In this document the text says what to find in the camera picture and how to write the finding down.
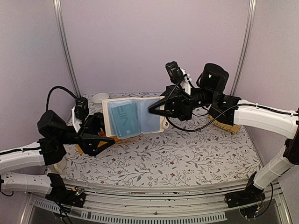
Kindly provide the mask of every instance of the metal pole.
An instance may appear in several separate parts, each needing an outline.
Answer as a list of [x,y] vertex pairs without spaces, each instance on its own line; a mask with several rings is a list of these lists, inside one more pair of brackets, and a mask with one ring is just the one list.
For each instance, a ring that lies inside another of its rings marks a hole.
[[74,88],[75,95],[77,97],[81,97],[79,85],[78,85],[78,82],[77,82],[77,79],[75,76],[75,71],[74,71],[73,64],[71,62],[71,55],[70,55],[69,47],[68,47],[67,40],[66,40],[66,34],[65,34],[65,29],[64,29],[64,21],[63,21],[63,17],[62,17],[60,0],[53,0],[53,1],[54,1],[54,9],[55,9],[55,15],[56,15],[56,20],[57,20],[58,31],[60,34],[60,39],[61,39],[62,47],[64,50],[64,56],[65,56],[66,64],[68,66],[70,78],[71,78],[71,84]]
[[250,35],[251,35],[251,30],[252,30],[252,26],[253,26],[255,9],[256,9],[256,0],[250,0],[249,9],[248,9],[248,16],[247,16],[247,23],[246,23],[246,30],[245,30],[245,36],[244,36],[243,46],[242,46],[242,50],[241,50],[241,54],[240,54],[240,58],[239,58],[238,66],[237,66],[237,71],[236,71],[236,74],[235,74],[235,79],[234,79],[234,82],[233,82],[232,89],[230,91],[231,96],[235,95],[235,93],[237,91],[237,88],[238,88],[240,78],[241,78],[241,73],[242,73],[242,70],[243,70],[244,61],[245,61],[245,57],[246,57],[246,52],[247,52],[249,39],[250,39]]

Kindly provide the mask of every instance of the yellow object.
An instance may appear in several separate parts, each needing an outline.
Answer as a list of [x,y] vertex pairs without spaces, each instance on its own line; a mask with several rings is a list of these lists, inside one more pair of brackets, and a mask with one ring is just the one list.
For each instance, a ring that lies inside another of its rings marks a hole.
[[[209,115],[209,120],[210,121],[213,120],[213,117],[211,115]],[[237,134],[238,131],[241,128],[240,125],[233,125],[233,126],[231,126],[231,125],[226,125],[226,124],[220,123],[218,121],[214,121],[213,124],[216,125],[216,126],[218,126],[218,127],[220,127],[220,128],[223,128],[223,129],[225,129],[227,131],[235,133],[235,134]]]

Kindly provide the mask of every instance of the purple wall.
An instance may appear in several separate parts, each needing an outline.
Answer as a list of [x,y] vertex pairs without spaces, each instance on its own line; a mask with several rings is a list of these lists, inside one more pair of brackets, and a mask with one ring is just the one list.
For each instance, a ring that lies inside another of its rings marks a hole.
[[[0,1],[0,136],[2,149],[38,140],[36,123],[54,85],[71,89],[53,1]],[[72,99],[54,92],[50,108],[70,115]],[[24,193],[0,195],[0,223],[20,222]]]
[[249,1],[62,1],[82,93],[164,91],[165,64],[177,61],[195,83],[206,63],[235,75]]
[[[251,102],[287,110],[299,107],[299,1],[257,1],[248,54],[237,95]],[[248,128],[266,164],[284,137]],[[279,179],[292,221],[299,223],[299,168]]]

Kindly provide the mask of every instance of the table surface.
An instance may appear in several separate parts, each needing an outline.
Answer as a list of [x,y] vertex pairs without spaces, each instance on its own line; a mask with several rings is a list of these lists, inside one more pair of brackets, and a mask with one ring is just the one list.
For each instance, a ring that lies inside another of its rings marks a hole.
[[[101,112],[88,99],[90,114]],[[118,93],[110,98],[152,97],[158,93]],[[197,109],[195,114],[204,114]],[[208,117],[174,123],[194,129]],[[65,146],[67,165],[62,175],[69,180],[122,186],[190,186],[247,179],[260,168],[254,146],[244,129],[237,134],[210,125],[194,133],[170,127],[163,133],[145,134],[117,142],[96,157],[80,154],[75,145]]]

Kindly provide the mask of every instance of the white cup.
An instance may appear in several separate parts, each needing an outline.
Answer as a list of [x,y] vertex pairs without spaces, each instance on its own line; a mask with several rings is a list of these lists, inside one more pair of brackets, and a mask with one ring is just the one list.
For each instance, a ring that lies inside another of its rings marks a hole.
[[92,102],[96,107],[99,107],[102,105],[102,101],[104,99],[109,99],[109,94],[105,92],[101,92],[93,96]]

